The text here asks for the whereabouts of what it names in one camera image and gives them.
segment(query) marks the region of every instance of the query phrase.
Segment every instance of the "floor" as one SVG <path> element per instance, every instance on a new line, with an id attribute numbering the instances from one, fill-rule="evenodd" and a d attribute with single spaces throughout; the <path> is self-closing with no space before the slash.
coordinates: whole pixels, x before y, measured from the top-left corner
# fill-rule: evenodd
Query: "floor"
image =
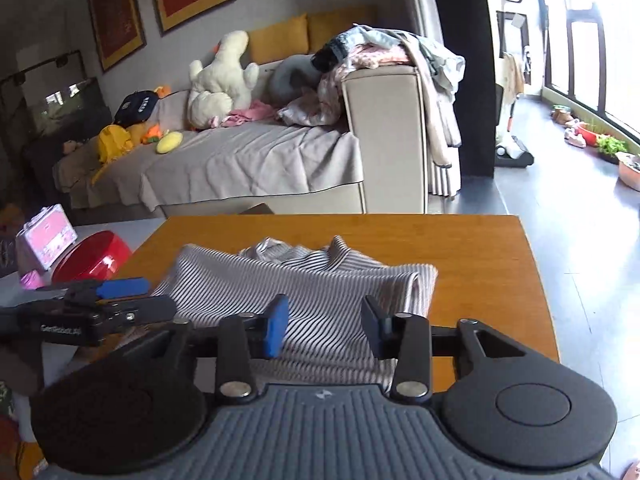
<path id="1" fill-rule="evenodd" d="M 531 244 L 561 361 L 606 389 L 618 427 L 602 466 L 619 478 L 640 459 L 640 192 L 613 164 L 569 146 L 548 107 L 521 100 L 512 133 L 536 157 L 527 169 L 468 178 L 443 213 L 514 214 Z"/>

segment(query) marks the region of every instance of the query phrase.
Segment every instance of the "wall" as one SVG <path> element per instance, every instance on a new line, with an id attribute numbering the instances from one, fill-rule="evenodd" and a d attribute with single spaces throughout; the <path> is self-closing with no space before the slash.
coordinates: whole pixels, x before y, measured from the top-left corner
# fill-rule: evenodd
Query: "wall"
<path id="1" fill-rule="evenodd" d="M 86 0 L 71 0 L 66 6 L 68 36 L 73 48 L 82 51 L 89 75 L 96 75 L 106 103 L 114 112 L 130 93 L 161 84 L 188 88 L 189 63 L 203 59 L 224 34 L 252 30 L 297 16 L 303 12 L 331 10 L 353 4 L 378 3 L 381 24 L 408 26 L 404 0 L 236 0 L 201 14 L 195 20 L 160 34 L 153 0 L 138 0 L 146 47 L 102 72 L 98 61 Z"/>
<path id="2" fill-rule="evenodd" d="M 26 29 L 21 31 L 20 37 L 15 38 L 12 45 L 12 70 L 25 70 L 47 59 L 52 59 L 71 50 L 69 38 L 66 35 L 65 7 L 52 9 L 47 16 L 26 23 Z M 82 81 L 78 56 L 69 57 L 68 64 L 62 68 L 54 63 L 27 72 L 25 82 L 17 89 L 11 83 L 2 87 L 2 93 L 8 102 L 16 97 L 24 98 L 27 106 L 43 101 L 48 95 Z"/>
<path id="3" fill-rule="evenodd" d="M 0 51 L 0 79 L 4 79 L 16 70 L 17 63 L 14 53 L 10 49 L 3 48 Z M 3 203 L 10 199 L 11 182 L 15 177 L 16 164 L 16 153 L 12 150 L 4 122 L 22 99 L 22 91 L 11 81 L 3 84 L 0 91 L 4 102 L 4 107 L 1 107 L 0 110 L 0 207 L 2 207 Z"/>

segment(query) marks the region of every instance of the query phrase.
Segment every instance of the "folded clothing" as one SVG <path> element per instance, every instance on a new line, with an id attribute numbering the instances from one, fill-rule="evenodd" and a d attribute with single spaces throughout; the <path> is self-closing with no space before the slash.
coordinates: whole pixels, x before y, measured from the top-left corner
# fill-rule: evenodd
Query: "folded clothing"
<path id="1" fill-rule="evenodd" d="M 272 119 L 275 115 L 275 110 L 256 99 L 252 101 L 247 110 L 231 110 L 229 115 L 224 121 L 222 121 L 223 128 L 229 126 L 239 126 L 240 124 L 249 123 L 251 121 L 261 121 L 264 119 Z"/>
<path id="2" fill-rule="evenodd" d="M 399 44 L 390 48 L 370 43 L 357 45 L 351 49 L 343 62 L 330 72 L 322 74 L 317 91 L 309 88 L 302 89 L 302 96 L 278 110 L 278 117 L 289 126 L 335 124 L 340 119 L 344 108 L 340 100 L 341 85 L 351 72 L 360 68 L 377 68 L 409 62 L 404 48 Z"/>
<path id="3" fill-rule="evenodd" d="M 426 264 L 384 266 L 340 237 L 319 251 L 265 238 L 238 255 L 185 246 L 154 294 L 168 294 L 177 315 L 195 326 L 260 312 L 276 294 L 286 294 L 290 314 L 284 346 L 277 359 L 252 361 L 259 382 L 389 387 L 395 361 L 373 357 L 360 325 L 360 302 L 371 294 L 390 314 L 426 316 L 436 276 L 435 267 Z M 196 384 L 206 390 L 199 383 L 203 374 L 198 365 Z M 212 381 L 212 370 L 206 377 Z"/>

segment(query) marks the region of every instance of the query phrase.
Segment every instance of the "black pillar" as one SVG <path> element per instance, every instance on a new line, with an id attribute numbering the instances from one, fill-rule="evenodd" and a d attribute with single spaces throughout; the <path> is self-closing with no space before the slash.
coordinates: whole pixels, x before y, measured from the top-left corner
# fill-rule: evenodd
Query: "black pillar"
<path id="1" fill-rule="evenodd" d="M 465 77 L 454 103 L 462 136 L 462 174 L 494 176 L 495 68 L 487 0 L 436 3 L 445 46 L 466 59 Z"/>

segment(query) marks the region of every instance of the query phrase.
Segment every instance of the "sofa armrest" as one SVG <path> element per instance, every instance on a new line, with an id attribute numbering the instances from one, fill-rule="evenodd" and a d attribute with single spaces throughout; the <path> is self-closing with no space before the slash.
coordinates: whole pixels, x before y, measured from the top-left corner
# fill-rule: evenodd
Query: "sofa armrest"
<path id="1" fill-rule="evenodd" d="M 342 83 L 360 141 L 367 213 L 427 212 L 422 88 L 412 66 L 357 70 Z"/>
<path id="2" fill-rule="evenodd" d="M 98 156 L 98 136 L 92 137 L 53 167 L 53 181 L 56 189 L 68 193 L 81 180 L 85 180 L 100 168 Z"/>

